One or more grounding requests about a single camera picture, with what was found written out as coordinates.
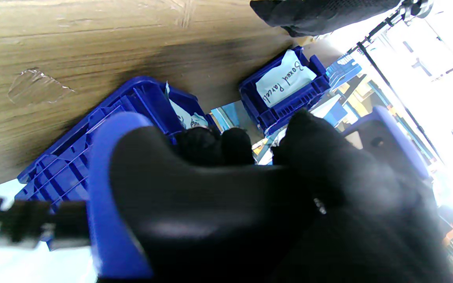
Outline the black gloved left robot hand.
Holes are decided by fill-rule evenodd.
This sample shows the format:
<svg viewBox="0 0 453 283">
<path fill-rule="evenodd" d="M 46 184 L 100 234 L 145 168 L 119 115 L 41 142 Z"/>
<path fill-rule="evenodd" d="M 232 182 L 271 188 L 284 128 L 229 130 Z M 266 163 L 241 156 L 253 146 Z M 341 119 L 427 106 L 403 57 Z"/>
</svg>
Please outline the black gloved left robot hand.
<svg viewBox="0 0 453 283">
<path fill-rule="evenodd" d="M 391 11 L 400 0 L 252 0 L 250 7 L 270 27 L 291 37 L 319 36 Z"/>
</svg>

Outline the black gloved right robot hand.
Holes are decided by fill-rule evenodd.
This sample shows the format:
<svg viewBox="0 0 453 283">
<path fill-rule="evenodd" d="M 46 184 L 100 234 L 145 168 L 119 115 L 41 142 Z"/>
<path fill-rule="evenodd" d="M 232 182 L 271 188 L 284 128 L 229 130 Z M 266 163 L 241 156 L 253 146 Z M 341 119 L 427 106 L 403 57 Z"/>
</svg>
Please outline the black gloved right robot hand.
<svg viewBox="0 0 453 283">
<path fill-rule="evenodd" d="M 268 274 L 207 283 L 453 283 L 435 199 L 421 181 L 359 150 L 326 120 L 297 111 L 273 164 L 311 181 L 320 204 Z"/>
</svg>

